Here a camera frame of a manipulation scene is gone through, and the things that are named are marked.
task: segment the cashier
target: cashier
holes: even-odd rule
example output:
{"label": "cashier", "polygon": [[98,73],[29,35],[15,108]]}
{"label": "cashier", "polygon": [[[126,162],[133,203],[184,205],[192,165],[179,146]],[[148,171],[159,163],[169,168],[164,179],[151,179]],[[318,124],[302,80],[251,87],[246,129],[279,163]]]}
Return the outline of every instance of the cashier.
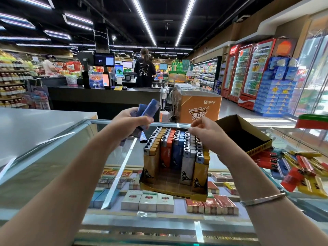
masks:
{"label": "cashier", "polygon": [[154,77],[156,77],[156,69],[149,57],[149,51],[143,47],[141,49],[141,58],[137,60],[134,67],[137,74],[137,87],[152,87]]}
{"label": "cashier", "polygon": [[[17,213],[16,210],[7,212],[9,215],[16,214],[0,228],[0,246],[71,245],[81,228],[108,156],[123,139],[133,133],[136,127],[147,127],[154,121],[147,116],[131,117],[131,113],[137,110],[138,108],[131,108],[122,111],[24,207],[17,210]],[[217,154],[220,161],[229,169],[260,245],[328,245],[328,236],[325,232],[304,215],[285,194],[280,193],[256,163],[217,123],[202,117],[191,124],[189,131],[197,136],[203,145]],[[14,180],[7,181],[3,188],[9,188],[11,184],[15,185],[14,182]],[[19,190],[16,193],[22,196],[20,198],[23,202],[26,200]],[[12,202],[17,206],[15,201],[15,198],[4,200],[5,203]],[[1,214],[6,217],[6,210]],[[86,222],[92,224],[94,219],[86,219]],[[211,227],[206,221],[204,224],[205,229],[217,228]],[[249,225],[242,225],[242,227],[253,233]],[[234,226],[231,225],[226,228],[226,232],[233,233],[235,232],[233,230]]]}
{"label": "cashier", "polygon": [[42,62],[43,69],[46,72],[46,75],[50,75],[51,73],[56,73],[57,70],[52,63],[52,60],[55,59],[53,55],[47,55],[46,59]]}

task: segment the kangaroo logo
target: kangaroo logo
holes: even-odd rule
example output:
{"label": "kangaroo logo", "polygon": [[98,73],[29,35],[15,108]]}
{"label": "kangaroo logo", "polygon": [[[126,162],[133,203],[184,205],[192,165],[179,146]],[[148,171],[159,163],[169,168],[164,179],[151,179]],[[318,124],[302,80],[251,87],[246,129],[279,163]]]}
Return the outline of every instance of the kangaroo logo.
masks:
{"label": "kangaroo logo", "polygon": [[149,174],[147,169],[145,169],[145,176],[146,176],[146,179],[153,179],[154,178]]}
{"label": "kangaroo logo", "polygon": [[201,187],[201,188],[204,188],[201,184],[199,184],[199,180],[198,180],[198,178],[195,178],[195,184],[194,184],[194,187]]}
{"label": "kangaroo logo", "polygon": [[184,180],[191,180],[190,178],[188,178],[188,176],[186,175],[186,172],[185,171],[183,171],[182,172],[182,180],[184,181]]}

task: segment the black ceiling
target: black ceiling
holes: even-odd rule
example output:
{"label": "black ceiling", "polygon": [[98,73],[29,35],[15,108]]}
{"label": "black ceiling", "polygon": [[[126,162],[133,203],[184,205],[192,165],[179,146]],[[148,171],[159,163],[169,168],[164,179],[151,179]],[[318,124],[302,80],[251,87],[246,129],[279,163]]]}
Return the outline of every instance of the black ceiling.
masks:
{"label": "black ceiling", "polygon": [[[48,0],[38,0],[49,4]],[[154,34],[157,46],[174,47],[190,0],[139,0]],[[232,19],[243,14],[252,15],[273,0],[196,0],[179,47],[194,48],[212,38]],[[115,44],[148,45],[152,41],[132,0],[52,0],[55,9],[48,10],[19,0],[0,0],[0,12],[26,18],[36,30],[9,25],[0,21],[6,31],[1,35],[46,36],[43,30],[69,33],[71,43],[94,43],[93,31],[66,24],[64,12],[84,17],[94,23],[105,21]],[[51,38],[53,44],[67,44],[67,40]]]}

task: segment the red refrigerator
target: red refrigerator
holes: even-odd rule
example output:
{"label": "red refrigerator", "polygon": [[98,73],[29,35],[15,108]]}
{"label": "red refrigerator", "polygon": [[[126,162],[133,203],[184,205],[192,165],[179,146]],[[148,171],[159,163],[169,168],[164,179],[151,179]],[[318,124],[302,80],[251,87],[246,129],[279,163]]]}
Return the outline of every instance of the red refrigerator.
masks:
{"label": "red refrigerator", "polygon": [[226,66],[226,72],[225,72],[225,78],[222,83],[222,89],[221,89],[221,96],[224,98],[228,98],[230,90],[231,90],[231,80],[234,74],[234,70],[236,67],[236,62],[238,58],[238,51],[239,51],[240,45],[234,45],[231,47],[228,59],[227,59],[227,66]]}
{"label": "red refrigerator", "polygon": [[263,73],[272,55],[277,39],[269,39],[257,43],[253,47],[253,55],[249,66],[246,81],[243,84],[238,105],[253,110],[258,88],[262,81]]}
{"label": "red refrigerator", "polygon": [[238,103],[238,99],[241,93],[241,88],[246,80],[248,68],[253,53],[253,45],[242,46],[238,52],[238,60],[236,65],[236,70],[232,76],[230,93],[228,99]]}

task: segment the black t-shirt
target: black t-shirt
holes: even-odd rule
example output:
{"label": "black t-shirt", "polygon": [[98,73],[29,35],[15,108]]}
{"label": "black t-shirt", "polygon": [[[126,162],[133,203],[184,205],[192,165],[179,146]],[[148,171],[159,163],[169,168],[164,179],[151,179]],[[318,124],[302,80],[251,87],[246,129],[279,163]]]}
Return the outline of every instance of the black t-shirt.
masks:
{"label": "black t-shirt", "polygon": [[136,86],[152,87],[153,75],[156,75],[156,69],[151,61],[147,61],[146,67],[143,66],[143,59],[138,59],[135,63],[134,72],[137,74]]}

